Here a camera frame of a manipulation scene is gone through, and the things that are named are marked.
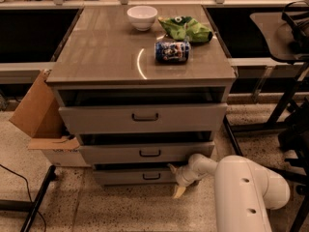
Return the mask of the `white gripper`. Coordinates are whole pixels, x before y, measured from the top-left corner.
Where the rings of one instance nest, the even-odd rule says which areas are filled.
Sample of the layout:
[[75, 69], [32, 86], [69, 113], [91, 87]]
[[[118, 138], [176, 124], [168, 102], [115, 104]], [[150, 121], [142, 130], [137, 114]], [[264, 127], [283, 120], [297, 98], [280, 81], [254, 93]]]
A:
[[199, 173], [197, 170], [192, 169], [189, 165], [181, 166], [177, 168], [171, 163], [168, 163], [167, 166], [170, 168], [171, 172], [176, 175], [175, 179], [178, 186], [175, 186], [173, 198], [180, 198], [186, 187], [190, 186], [196, 181], [200, 181], [206, 176], [206, 173]]

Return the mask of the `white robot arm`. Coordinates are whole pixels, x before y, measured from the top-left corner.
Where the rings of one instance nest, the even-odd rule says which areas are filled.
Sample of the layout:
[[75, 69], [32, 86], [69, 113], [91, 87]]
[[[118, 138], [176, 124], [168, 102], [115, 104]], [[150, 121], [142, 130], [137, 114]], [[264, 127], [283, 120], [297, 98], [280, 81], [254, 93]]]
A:
[[267, 212], [284, 207], [291, 195], [280, 174], [241, 156], [215, 161], [193, 154], [188, 164], [170, 169], [176, 179], [175, 198], [194, 182], [214, 177], [217, 232], [272, 232]]

